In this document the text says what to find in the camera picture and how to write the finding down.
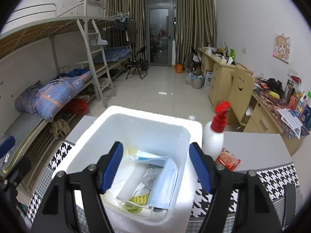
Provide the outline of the yellow foam fruit net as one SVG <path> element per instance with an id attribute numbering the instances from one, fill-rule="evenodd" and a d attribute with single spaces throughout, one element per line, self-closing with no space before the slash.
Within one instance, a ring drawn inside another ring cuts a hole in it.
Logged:
<path id="1" fill-rule="evenodd" d="M 140 205 L 140 206 L 146 206 L 148 204 L 149 194 L 144 194 L 140 196 L 135 196 L 130 199 L 130 202 Z"/>

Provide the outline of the white pump bottle red top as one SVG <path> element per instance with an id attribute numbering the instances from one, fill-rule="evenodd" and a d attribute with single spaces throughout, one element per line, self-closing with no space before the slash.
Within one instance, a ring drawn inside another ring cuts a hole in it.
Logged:
<path id="1" fill-rule="evenodd" d="M 230 102 L 224 101 L 215 107 L 216 115 L 206 123 L 203 130 L 202 151 L 216 160 L 224 145 L 224 129 L 228 123 L 226 114 L 230 110 Z"/>

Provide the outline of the wooden smiley chair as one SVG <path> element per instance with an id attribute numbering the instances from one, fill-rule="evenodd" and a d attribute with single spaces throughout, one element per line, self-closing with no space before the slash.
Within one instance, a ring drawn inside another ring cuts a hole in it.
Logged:
<path id="1" fill-rule="evenodd" d="M 255 79 L 252 75 L 240 67 L 235 68 L 228 100 L 233 113 L 242 126 L 246 126 L 254 110 L 252 103 L 254 84 Z"/>

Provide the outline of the dark grey pouch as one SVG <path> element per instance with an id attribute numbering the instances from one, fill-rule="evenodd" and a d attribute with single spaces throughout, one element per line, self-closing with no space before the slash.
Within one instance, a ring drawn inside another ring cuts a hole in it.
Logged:
<path id="1" fill-rule="evenodd" d="M 296 214 L 300 211 L 303 203 L 301 189 L 294 183 L 284 186 L 284 213 L 282 226 L 287 228 L 295 219 Z"/>

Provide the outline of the black folding chair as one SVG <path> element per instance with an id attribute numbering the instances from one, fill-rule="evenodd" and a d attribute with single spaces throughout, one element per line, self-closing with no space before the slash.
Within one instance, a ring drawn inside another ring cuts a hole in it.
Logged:
<path id="1" fill-rule="evenodd" d="M 135 74 L 135 72 L 137 71 L 141 79 L 144 79 L 148 75 L 149 62 L 145 59 L 146 49 L 146 46 L 140 48 L 137 51 L 136 56 L 133 58 L 133 60 L 129 62 L 129 70 L 126 79 L 128 79 L 131 70 L 133 70 L 133 74 Z"/>

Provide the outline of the olive curtain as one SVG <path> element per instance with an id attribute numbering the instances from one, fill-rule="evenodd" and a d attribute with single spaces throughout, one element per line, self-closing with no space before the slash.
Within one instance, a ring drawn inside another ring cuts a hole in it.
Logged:
<path id="1" fill-rule="evenodd" d="M 115 19 L 107 32 L 109 47 L 145 46 L 144 0 L 106 0 L 107 13 Z"/>
<path id="2" fill-rule="evenodd" d="M 214 0 L 176 0 L 176 62 L 183 64 L 193 47 L 216 46 Z"/>

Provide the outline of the white styrofoam box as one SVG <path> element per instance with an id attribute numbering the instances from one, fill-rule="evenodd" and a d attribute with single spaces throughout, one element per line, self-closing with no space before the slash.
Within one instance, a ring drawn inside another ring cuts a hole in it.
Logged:
<path id="1" fill-rule="evenodd" d="M 193 205 L 197 175 L 189 158 L 189 146 L 202 143 L 202 124 L 197 121 L 160 115 L 120 106 L 109 107 L 81 135 L 56 168 L 68 174 L 97 163 L 115 142 L 124 154 L 112 188 L 101 197 L 115 232 L 185 232 Z M 129 153 L 145 151 L 170 157 L 178 168 L 175 192 L 168 210 L 143 209 L 132 214 L 124 210 L 116 196 L 136 164 Z"/>

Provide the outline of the grey fuzzy cloth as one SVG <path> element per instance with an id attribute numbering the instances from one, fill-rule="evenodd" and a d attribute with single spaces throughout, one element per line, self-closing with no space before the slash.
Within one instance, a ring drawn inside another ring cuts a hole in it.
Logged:
<path id="1" fill-rule="evenodd" d="M 159 166 L 151 166 L 146 170 L 146 173 L 142 177 L 141 182 L 145 185 L 145 187 L 151 190 L 156 183 L 159 175 L 162 172 L 162 167 Z"/>

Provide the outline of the olive curtain right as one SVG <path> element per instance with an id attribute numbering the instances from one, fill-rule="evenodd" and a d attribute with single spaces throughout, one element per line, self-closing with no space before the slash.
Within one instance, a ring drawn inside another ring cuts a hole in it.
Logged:
<path id="1" fill-rule="evenodd" d="M 193 47 L 216 46 L 214 0 L 176 0 L 176 62 L 183 64 Z"/>

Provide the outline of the houndstooth table mat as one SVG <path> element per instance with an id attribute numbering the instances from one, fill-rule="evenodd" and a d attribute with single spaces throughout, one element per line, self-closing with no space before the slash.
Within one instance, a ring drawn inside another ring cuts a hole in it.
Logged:
<path id="1" fill-rule="evenodd" d="M 74 191 L 82 194 L 90 232 L 114 232 L 101 201 L 98 163 L 83 171 L 55 173 L 32 224 L 32 232 L 80 232 Z M 281 232 L 277 212 L 268 192 L 254 170 L 230 171 L 215 163 L 215 192 L 200 232 L 222 232 L 226 224 L 230 195 L 238 190 L 233 232 Z"/>

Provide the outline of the wooden desk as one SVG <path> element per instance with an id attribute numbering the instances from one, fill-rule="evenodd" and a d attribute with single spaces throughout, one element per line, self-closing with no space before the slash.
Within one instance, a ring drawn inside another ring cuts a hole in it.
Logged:
<path id="1" fill-rule="evenodd" d="M 202 57 L 201 68 L 204 72 L 212 72 L 208 98 L 212 107 L 216 107 L 223 101 L 229 101 L 229 94 L 232 88 L 233 74 L 236 67 L 240 67 L 245 72 L 252 75 L 252 71 L 241 65 L 228 65 L 221 61 L 215 54 L 208 54 L 204 48 L 198 49 Z M 301 128 L 301 136 L 297 138 L 290 127 L 281 120 L 279 109 L 285 106 L 280 100 L 269 95 L 268 90 L 264 89 L 259 78 L 255 78 L 252 93 L 253 113 L 246 124 L 239 124 L 232 109 L 227 114 L 228 123 L 239 125 L 242 131 L 247 133 L 280 134 L 290 155 L 296 153 L 302 146 L 304 139 L 309 135 L 309 131 Z"/>

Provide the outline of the blue face mask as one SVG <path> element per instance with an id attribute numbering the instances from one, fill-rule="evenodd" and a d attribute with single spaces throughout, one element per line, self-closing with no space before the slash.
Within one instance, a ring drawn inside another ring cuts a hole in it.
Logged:
<path id="1" fill-rule="evenodd" d="M 162 167 L 162 172 L 150 190 L 148 206 L 158 209 L 168 209 L 175 190 L 178 178 L 178 168 L 172 158 L 158 156 L 145 151 L 137 151 L 132 155 L 132 159 L 137 163 L 145 163 L 151 166 Z"/>

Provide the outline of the glass balcony door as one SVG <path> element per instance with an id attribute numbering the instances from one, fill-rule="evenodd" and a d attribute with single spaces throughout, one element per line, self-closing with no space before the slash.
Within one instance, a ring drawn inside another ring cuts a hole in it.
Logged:
<path id="1" fill-rule="evenodd" d="M 173 64 L 176 0 L 144 0 L 145 39 L 151 66 Z"/>

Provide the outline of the white metal bunk bed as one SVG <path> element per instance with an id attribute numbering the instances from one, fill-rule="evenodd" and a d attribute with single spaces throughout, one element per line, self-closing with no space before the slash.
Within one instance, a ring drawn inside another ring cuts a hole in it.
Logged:
<path id="1" fill-rule="evenodd" d="M 17 111 L 15 100 L 28 86 L 39 80 L 46 85 L 57 75 L 76 68 L 88 69 L 92 79 L 83 90 L 92 86 L 96 98 L 104 99 L 103 90 L 112 87 L 112 82 L 100 84 L 100 77 L 109 75 L 110 70 L 128 60 L 131 53 L 128 47 L 109 47 L 104 38 L 103 31 L 114 22 L 107 9 L 95 16 L 87 11 L 83 14 L 65 12 L 1 34 L 1 140 L 15 140 L 12 148 L 3 150 L 1 175 L 12 169 L 62 111 L 52 122 Z"/>

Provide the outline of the red snack packet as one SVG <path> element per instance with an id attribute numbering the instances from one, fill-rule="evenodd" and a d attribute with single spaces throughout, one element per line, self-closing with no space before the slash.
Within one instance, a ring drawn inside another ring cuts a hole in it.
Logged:
<path id="1" fill-rule="evenodd" d="M 230 171 L 234 171 L 240 165 L 241 160 L 233 153 L 223 148 L 215 162 L 224 165 Z"/>

